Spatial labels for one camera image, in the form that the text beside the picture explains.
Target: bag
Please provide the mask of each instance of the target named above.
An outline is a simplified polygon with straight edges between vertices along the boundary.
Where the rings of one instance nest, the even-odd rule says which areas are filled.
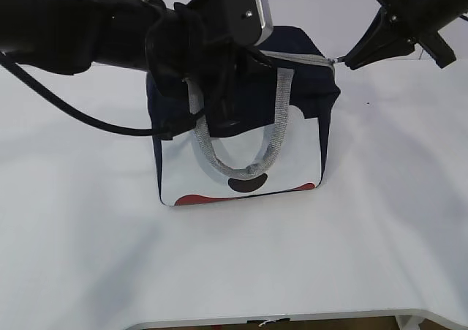
[[[333,63],[293,27],[276,27],[260,50],[275,68],[235,86],[241,115],[237,124],[210,129],[208,114],[196,129],[172,141],[154,138],[163,204],[312,190],[322,181],[331,111],[340,94]],[[190,113],[203,108],[203,95],[190,80],[167,78],[158,80],[156,87],[148,75],[147,88],[154,127],[184,115],[187,108]]]

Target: zipper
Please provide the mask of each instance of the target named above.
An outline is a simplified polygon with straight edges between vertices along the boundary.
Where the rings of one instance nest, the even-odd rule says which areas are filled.
[[[293,61],[299,64],[317,65],[318,67],[328,67],[332,69],[335,74],[335,67],[333,61],[317,54],[297,54],[297,53],[284,53],[274,52],[272,50],[262,50],[263,54],[275,59],[282,59],[283,61]]]

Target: gray handle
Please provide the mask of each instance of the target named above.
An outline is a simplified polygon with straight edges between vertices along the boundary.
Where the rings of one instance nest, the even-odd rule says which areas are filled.
[[[293,78],[294,70],[278,69],[273,133],[263,158],[259,162],[249,165],[247,168],[234,169],[225,165],[214,151],[206,117],[198,121],[197,127],[194,130],[195,136],[203,155],[213,168],[229,178],[248,181],[263,175],[273,166],[279,156],[286,135]],[[195,114],[203,109],[203,94],[196,83],[190,79],[187,79],[186,82],[189,87],[190,113]]]

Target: black cable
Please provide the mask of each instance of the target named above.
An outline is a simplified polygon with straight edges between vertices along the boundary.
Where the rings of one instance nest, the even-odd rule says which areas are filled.
[[[227,59],[227,63],[230,63],[231,56]],[[108,124],[104,121],[100,121],[99,119],[95,119],[92,116],[89,116],[78,109],[72,107],[65,101],[63,101],[60,97],[56,96],[51,90],[43,86],[38,80],[33,78],[30,74],[27,73],[23,68],[21,68],[18,64],[16,64],[10,57],[6,56],[2,52],[0,52],[0,65],[3,66],[6,70],[11,72],[16,78],[23,81],[29,88],[33,91],[38,93],[42,98],[50,102],[52,105],[56,106],[61,111],[65,112],[69,116],[78,121],[81,121],[84,124],[89,125],[90,127],[94,127],[99,130],[104,130],[106,132],[111,132],[117,135],[125,135],[125,136],[133,136],[133,137],[147,137],[147,136],[163,136],[167,137],[167,134],[173,134],[173,128],[171,126],[163,127],[160,129],[132,129],[128,127],[120,127],[117,125]],[[222,72],[221,78],[219,80],[219,87],[216,90],[217,95],[215,96],[216,99],[221,98],[221,94],[224,91],[226,79],[227,79],[227,68]],[[195,115],[190,116],[188,120],[190,124],[196,124],[196,121],[201,119],[205,115],[205,109],[201,110]],[[187,122],[182,124],[182,128],[185,131],[190,131],[187,128]]]

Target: red shape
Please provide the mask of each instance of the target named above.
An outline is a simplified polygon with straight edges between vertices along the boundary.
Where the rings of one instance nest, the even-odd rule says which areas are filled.
[[[293,189],[291,191],[307,191],[307,190],[313,190],[315,188],[316,188],[315,184],[310,183],[310,184],[302,185],[301,187],[298,187],[297,189]]]
[[[206,204],[206,203],[215,203],[215,202],[224,202],[225,200],[237,200],[237,198],[210,198],[199,195],[188,195],[182,198],[179,198],[175,202],[176,206],[189,206],[192,204]]]
[[[315,184],[309,183],[309,184],[302,185],[296,189],[288,190],[288,192],[307,191],[307,190],[313,190],[315,188],[316,188]],[[207,204],[207,203],[215,203],[215,202],[224,202],[226,200],[238,200],[240,198],[247,198],[247,197],[211,198],[211,197],[205,197],[205,196],[200,196],[200,195],[187,195],[182,198],[179,198],[177,202],[175,202],[175,205],[176,206],[190,206],[192,204]]]

